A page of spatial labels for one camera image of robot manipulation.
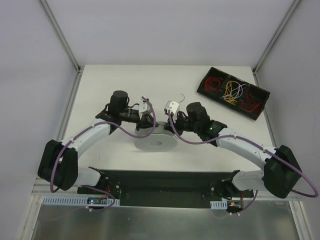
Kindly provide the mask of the grey plastic spool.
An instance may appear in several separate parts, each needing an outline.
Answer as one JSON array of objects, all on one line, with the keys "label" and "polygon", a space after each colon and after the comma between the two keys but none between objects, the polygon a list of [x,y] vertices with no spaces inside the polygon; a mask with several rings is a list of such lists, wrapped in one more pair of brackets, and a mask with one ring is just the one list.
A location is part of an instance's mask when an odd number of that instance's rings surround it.
[{"label": "grey plastic spool", "polygon": [[136,138],[134,146],[144,152],[169,152],[178,145],[174,134],[165,130],[166,122],[158,121],[153,133],[146,138]]}]

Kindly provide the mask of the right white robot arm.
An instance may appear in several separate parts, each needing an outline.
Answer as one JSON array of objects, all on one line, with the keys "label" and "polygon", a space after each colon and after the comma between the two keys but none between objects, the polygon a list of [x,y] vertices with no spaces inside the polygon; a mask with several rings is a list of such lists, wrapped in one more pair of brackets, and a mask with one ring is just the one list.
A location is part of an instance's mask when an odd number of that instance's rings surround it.
[{"label": "right white robot arm", "polygon": [[210,119],[200,102],[190,103],[187,112],[180,111],[180,104],[168,101],[164,112],[168,116],[165,129],[181,138],[184,132],[196,134],[201,144],[229,150],[256,165],[254,171],[235,170],[221,184],[227,197],[237,197],[242,191],[263,190],[285,199],[301,178],[301,168],[293,151],[281,145],[279,148],[250,140],[228,127]]}]

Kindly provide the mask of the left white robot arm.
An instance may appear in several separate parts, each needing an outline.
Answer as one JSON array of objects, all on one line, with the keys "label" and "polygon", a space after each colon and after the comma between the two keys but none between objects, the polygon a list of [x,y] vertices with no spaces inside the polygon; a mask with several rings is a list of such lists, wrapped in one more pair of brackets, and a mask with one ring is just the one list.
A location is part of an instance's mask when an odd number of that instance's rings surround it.
[{"label": "left white robot arm", "polygon": [[[128,93],[116,90],[109,103],[84,129],[63,140],[52,139],[47,142],[37,175],[49,183],[52,193],[67,191],[73,186],[88,186],[96,195],[105,191],[103,173],[92,167],[79,167],[78,161],[89,148],[116,130],[135,139],[147,138],[155,131],[156,114],[151,102],[146,97],[141,97],[141,101],[137,103],[138,109],[133,109],[129,103]],[[151,130],[144,135],[134,135],[121,126],[122,122],[133,123],[138,127],[149,123]]]}]

